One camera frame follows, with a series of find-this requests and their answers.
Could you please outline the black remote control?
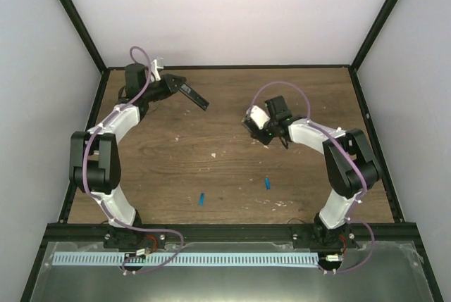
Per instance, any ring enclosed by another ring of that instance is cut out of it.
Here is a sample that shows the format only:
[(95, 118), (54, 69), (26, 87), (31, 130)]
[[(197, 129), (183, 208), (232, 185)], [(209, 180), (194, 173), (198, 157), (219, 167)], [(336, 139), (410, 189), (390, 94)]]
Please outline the black remote control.
[(203, 111), (206, 111), (209, 107), (209, 102), (188, 84), (183, 83), (180, 86), (180, 92), (189, 100), (191, 100), (195, 105), (200, 107)]

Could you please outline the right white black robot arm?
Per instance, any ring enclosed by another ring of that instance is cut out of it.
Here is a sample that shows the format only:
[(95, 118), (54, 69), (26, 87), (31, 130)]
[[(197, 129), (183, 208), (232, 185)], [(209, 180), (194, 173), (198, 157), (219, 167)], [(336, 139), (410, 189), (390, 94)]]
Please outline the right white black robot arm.
[(242, 123), (251, 138), (265, 146), (279, 138), (285, 148), (290, 143), (300, 144), (324, 157), (331, 192), (315, 215), (313, 238), (320, 247), (332, 246), (350, 221), (354, 206), (382, 178), (363, 131), (326, 127), (306, 116), (293, 115), (282, 96), (265, 101), (265, 108), (250, 106)]

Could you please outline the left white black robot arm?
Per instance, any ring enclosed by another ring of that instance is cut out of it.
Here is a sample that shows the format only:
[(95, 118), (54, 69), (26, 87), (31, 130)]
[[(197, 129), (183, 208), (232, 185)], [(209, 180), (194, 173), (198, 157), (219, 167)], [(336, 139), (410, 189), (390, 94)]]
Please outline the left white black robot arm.
[(121, 161), (118, 145), (125, 135), (142, 122), (150, 103), (178, 92), (193, 95), (187, 78), (162, 75), (158, 61), (149, 65), (132, 63), (125, 67), (125, 84), (118, 91), (112, 111), (98, 124), (70, 138), (70, 183), (81, 189), (101, 208), (110, 226), (121, 228), (120, 241), (137, 248), (144, 240), (139, 213), (121, 189)]

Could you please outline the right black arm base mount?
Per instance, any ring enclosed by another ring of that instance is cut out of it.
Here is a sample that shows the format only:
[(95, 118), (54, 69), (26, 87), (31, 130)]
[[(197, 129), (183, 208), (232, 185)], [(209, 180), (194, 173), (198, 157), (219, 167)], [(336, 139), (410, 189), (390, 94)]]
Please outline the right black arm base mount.
[(293, 224), (289, 226), (290, 236), (295, 248), (309, 248), (311, 250), (338, 250), (346, 245), (355, 248), (356, 243), (345, 233), (344, 227), (327, 229), (315, 224)]

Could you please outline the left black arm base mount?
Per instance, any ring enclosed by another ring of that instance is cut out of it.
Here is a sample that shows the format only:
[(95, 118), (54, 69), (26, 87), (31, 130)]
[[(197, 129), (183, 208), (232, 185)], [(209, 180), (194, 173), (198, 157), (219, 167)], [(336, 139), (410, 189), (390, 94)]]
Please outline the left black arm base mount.
[(137, 250), (150, 248), (157, 250), (165, 246), (165, 234), (138, 232), (131, 229), (108, 226), (105, 237), (105, 248), (116, 248), (119, 250)]

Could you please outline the black aluminium frame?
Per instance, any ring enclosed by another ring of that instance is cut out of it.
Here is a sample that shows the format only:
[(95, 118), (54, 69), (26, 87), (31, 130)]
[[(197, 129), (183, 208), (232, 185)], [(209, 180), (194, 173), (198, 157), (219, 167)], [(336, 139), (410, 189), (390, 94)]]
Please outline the black aluminium frame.
[[(94, 123), (97, 119), (101, 107), (101, 101), (104, 98), (106, 86), (109, 76), (113, 68), (107, 67), (101, 58), (101, 55), (95, 46), (91, 35), (89, 34), (73, 0), (59, 0), (70, 21), (75, 26), (83, 44), (86, 46), (88, 53), (98, 67), (101, 78), (97, 93), (94, 98), (88, 122)], [(395, 193), (394, 184), (388, 171), (388, 166), (383, 155), (383, 151), (370, 116), (369, 107), (367, 105), (362, 86), (357, 74), (358, 69), (362, 66), (364, 59), (370, 52), (371, 47), (378, 38), (381, 30), (386, 24), (390, 14), (394, 10), (399, 0), (385, 0), (381, 6), (376, 19), (370, 27), (369, 32), (365, 36), (363, 44), (360, 46), (353, 62), (346, 66), (354, 89), (361, 115), (364, 119), (365, 127), (369, 133), (369, 141), (371, 147), (381, 164), (382, 183), (385, 189), (385, 195), (390, 206), (390, 212), (394, 221), (392, 223), (373, 223), (371, 224), (372, 233), (375, 234), (379, 241), (412, 241), (421, 261), (421, 271), (425, 275), (428, 290), (434, 301), (443, 299), (438, 283), (436, 282), (431, 263), (428, 259), (426, 249), (424, 248), (418, 227), (414, 222), (407, 222), (404, 218), (399, 199)], [(58, 222), (47, 225), (42, 242), (39, 246), (37, 256), (32, 266), (30, 275), (25, 285), (22, 301), (31, 301), (32, 295), (37, 292), (39, 275), (43, 273), (44, 267), (44, 251), (51, 241), (98, 241), (101, 237), (107, 235), (108, 227), (105, 224), (70, 224), (68, 217), (75, 198), (75, 186), (70, 184), (66, 191), (63, 206), (58, 217)], [(192, 224), (181, 225), (181, 229), (186, 233), (188, 241), (217, 241), (219, 243), (230, 243), (243, 241), (257, 243), (265, 241), (286, 241), (292, 239), (296, 246), (306, 246), (313, 240), (307, 237), (295, 236), (293, 233), (297, 230), (306, 232), (307, 226), (296, 224), (290, 227), (288, 224)]]

